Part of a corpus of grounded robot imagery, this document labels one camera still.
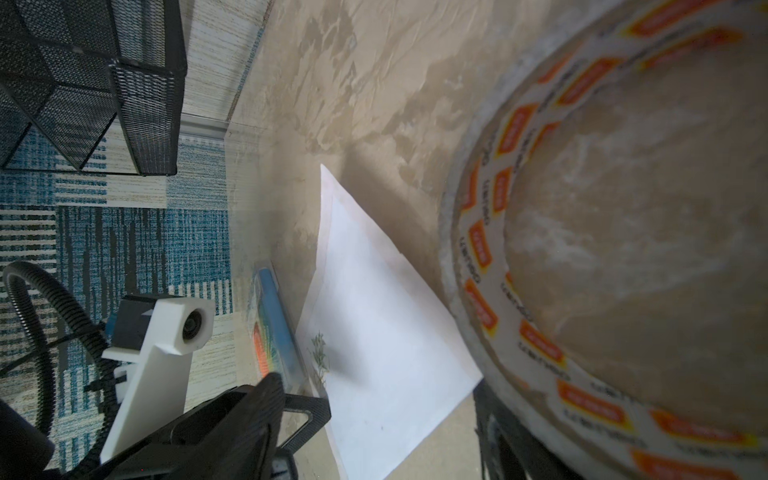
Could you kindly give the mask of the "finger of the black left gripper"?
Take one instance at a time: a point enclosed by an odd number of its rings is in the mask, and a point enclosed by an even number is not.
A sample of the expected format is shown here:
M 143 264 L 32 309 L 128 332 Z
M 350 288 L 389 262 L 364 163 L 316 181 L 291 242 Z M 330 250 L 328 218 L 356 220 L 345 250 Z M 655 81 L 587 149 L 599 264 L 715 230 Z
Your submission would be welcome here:
M 287 427 L 281 427 L 277 448 L 272 459 L 273 479 L 298 479 L 295 454 L 331 419 L 331 407 L 327 398 L 298 394 L 286 394 L 282 419 Z

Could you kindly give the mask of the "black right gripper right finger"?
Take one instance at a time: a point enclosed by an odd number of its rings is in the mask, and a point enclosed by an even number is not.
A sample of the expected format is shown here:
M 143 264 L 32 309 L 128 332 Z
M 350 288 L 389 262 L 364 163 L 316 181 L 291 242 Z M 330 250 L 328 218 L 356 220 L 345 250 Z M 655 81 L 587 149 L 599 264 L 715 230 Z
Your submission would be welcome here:
M 473 399 L 484 479 L 582 479 L 522 425 L 485 380 Z

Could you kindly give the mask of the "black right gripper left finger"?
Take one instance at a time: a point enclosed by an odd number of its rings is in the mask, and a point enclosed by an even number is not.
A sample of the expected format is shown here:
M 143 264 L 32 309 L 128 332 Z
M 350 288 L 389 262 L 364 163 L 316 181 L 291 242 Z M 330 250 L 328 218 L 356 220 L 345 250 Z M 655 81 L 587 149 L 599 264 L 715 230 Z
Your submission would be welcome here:
M 98 467 L 92 479 L 284 479 L 282 378 L 233 388 Z

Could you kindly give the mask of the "white letter paper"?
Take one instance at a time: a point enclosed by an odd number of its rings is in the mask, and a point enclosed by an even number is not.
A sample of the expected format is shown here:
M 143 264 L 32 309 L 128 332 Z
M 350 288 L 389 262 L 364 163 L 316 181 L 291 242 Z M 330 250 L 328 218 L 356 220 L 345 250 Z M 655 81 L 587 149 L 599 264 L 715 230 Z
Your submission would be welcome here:
M 331 408 L 344 479 L 383 479 L 481 373 L 449 311 L 334 175 L 320 172 L 315 272 L 297 346 Z

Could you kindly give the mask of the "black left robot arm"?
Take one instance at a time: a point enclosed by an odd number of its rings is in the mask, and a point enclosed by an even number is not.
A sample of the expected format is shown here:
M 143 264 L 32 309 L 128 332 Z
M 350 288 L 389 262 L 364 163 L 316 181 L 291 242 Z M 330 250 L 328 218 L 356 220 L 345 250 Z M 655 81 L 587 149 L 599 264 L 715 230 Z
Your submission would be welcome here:
M 2 273 L 37 372 L 34 422 L 1 408 L 1 475 L 60 479 L 50 466 L 56 380 L 49 340 L 31 299 L 37 291 L 80 342 L 97 376 L 103 422 L 70 479 L 294 479 L 295 453 L 330 420 L 324 398 L 289 394 L 276 372 L 186 410 L 193 354 L 211 338 L 210 300 L 128 295 L 114 320 L 92 322 L 74 296 L 41 267 L 15 261 Z

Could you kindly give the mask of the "colourful marker pack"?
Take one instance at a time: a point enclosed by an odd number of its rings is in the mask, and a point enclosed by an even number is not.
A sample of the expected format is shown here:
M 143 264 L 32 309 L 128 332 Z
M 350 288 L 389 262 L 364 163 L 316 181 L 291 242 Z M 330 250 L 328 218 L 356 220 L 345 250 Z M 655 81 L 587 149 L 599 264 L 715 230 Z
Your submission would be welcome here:
M 278 373 L 286 393 L 300 393 L 306 375 L 270 261 L 254 265 L 247 300 L 246 328 L 254 348 L 258 374 L 264 377 L 268 373 Z

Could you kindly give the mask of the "white tape roll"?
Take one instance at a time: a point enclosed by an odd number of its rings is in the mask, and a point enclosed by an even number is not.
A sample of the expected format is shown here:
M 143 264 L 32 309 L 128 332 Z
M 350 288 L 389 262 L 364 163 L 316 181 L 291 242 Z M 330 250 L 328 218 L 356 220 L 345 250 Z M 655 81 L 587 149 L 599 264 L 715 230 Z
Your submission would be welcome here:
M 767 475 L 767 5 L 587 1 L 462 140 L 450 309 L 582 479 Z

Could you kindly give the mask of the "black mesh shelf rack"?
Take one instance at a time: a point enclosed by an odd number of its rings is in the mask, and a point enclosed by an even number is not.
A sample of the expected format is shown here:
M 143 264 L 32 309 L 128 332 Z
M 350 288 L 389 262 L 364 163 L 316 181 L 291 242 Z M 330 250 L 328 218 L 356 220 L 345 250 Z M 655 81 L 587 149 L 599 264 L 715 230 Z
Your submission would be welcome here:
M 37 133 L 83 172 L 118 123 L 130 175 L 175 175 L 186 75 L 176 1 L 2 2 L 2 169 Z

